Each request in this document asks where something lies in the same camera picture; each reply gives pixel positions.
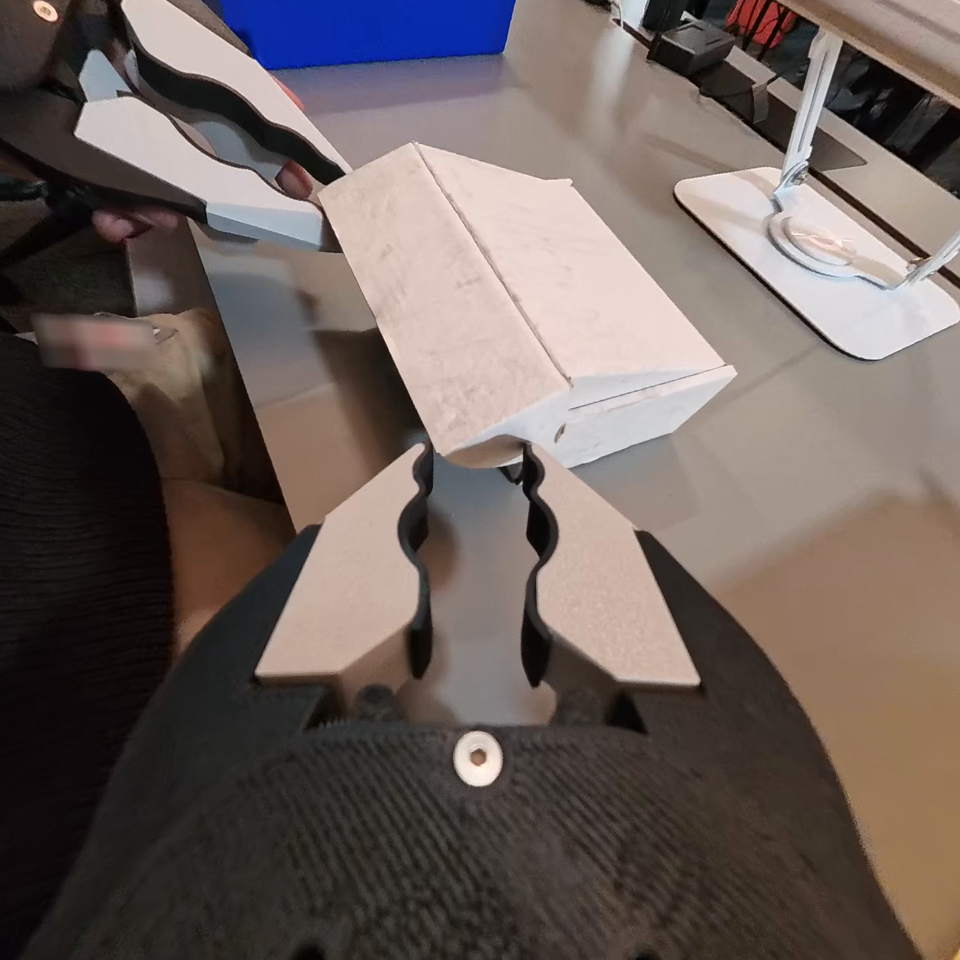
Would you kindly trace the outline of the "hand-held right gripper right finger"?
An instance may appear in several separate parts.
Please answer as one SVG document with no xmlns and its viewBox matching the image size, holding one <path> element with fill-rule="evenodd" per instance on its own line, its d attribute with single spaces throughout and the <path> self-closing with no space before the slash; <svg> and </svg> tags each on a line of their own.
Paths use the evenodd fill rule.
<svg viewBox="0 0 960 960">
<path fill-rule="evenodd" d="M 701 676 L 634 524 L 534 443 L 523 451 L 521 486 L 536 554 L 521 625 L 530 687 L 698 689 Z"/>
</svg>

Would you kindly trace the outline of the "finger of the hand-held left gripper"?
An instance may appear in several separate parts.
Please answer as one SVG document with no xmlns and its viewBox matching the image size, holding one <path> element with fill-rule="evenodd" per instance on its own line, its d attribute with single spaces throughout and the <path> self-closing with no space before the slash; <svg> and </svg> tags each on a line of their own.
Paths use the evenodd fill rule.
<svg viewBox="0 0 960 960">
<path fill-rule="evenodd" d="M 213 232 L 330 252 L 332 229 L 308 200 L 268 179 L 281 162 L 221 121 L 182 127 L 139 98 L 87 102 L 79 140 L 198 200 Z"/>
<path fill-rule="evenodd" d="M 120 3 L 139 92 L 201 132 L 225 161 L 263 177 L 286 162 L 329 185 L 352 171 L 258 61 L 171 2 Z"/>
</svg>

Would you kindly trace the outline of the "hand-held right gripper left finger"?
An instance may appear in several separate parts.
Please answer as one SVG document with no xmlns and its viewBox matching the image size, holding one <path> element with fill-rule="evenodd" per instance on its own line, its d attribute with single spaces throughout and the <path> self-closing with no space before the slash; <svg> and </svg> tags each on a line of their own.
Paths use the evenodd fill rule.
<svg viewBox="0 0 960 960">
<path fill-rule="evenodd" d="M 402 687 L 433 652 L 434 450 L 418 442 L 330 511 L 255 668 L 263 685 Z"/>
</svg>

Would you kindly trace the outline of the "blue plastic bin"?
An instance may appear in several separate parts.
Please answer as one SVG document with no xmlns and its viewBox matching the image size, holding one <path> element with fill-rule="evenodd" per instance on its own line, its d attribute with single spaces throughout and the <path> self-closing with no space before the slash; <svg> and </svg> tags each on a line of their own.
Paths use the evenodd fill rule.
<svg viewBox="0 0 960 960">
<path fill-rule="evenodd" d="M 501 54 L 514 1 L 220 1 L 270 70 Z"/>
</svg>

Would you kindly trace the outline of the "white cardboard mailer box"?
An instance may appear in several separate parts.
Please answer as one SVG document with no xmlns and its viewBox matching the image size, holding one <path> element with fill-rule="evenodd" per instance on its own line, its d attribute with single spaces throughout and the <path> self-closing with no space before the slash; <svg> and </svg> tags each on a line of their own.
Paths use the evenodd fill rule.
<svg viewBox="0 0 960 960">
<path fill-rule="evenodd" d="M 737 375 L 568 179 L 408 143 L 319 193 L 435 450 L 573 469 L 665 437 Z"/>
</svg>

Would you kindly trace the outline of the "person's left hand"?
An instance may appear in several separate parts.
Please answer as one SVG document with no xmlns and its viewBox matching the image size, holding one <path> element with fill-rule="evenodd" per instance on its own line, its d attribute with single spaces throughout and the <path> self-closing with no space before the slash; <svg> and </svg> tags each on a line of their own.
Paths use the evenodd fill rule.
<svg viewBox="0 0 960 960">
<path fill-rule="evenodd" d="M 296 200 L 308 201 L 313 195 L 313 178 L 294 161 L 281 166 L 273 180 L 280 191 Z M 177 213 L 160 208 L 106 208 L 95 210 L 91 214 L 94 231 L 103 240 L 114 244 L 132 240 L 153 230 L 172 231 L 180 220 Z"/>
</svg>

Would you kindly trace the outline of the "person's tan trousers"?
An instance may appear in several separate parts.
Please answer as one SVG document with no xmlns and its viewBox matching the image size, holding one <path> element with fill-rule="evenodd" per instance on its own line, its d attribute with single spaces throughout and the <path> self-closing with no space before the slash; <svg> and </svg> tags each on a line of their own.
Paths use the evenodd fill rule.
<svg viewBox="0 0 960 960">
<path fill-rule="evenodd" d="M 158 467 L 179 657 L 295 531 L 219 313 L 195 308 L 146 321 L 159 332 L 150 364 L 109 377 Z"/>
</svg>

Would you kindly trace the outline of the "person's dark clothing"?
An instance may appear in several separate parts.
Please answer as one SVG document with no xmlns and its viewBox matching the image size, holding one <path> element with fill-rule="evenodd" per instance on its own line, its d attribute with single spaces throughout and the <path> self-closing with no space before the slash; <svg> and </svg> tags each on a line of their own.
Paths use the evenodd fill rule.
<svg viewBox="0 0 960 960">
<path fill-rule="evenodd" d="M 121 390 L 1 339 L 1 956 L 59 894 L 172 663 L 162 480 Z"/>
</svg>

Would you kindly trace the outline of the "black power adapter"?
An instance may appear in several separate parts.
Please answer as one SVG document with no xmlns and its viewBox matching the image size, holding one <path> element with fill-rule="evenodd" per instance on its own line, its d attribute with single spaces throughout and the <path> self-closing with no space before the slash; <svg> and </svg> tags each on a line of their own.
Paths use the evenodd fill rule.
<svg viewBox="0 0 960 960">
<path fill-rule="evenodd" d="M 694 79 L 726 61 L 736 42 L 733 33 L 700 20 L 689 20 L 657 33 L 647 61 L 680 77 Z"/>
</svg>

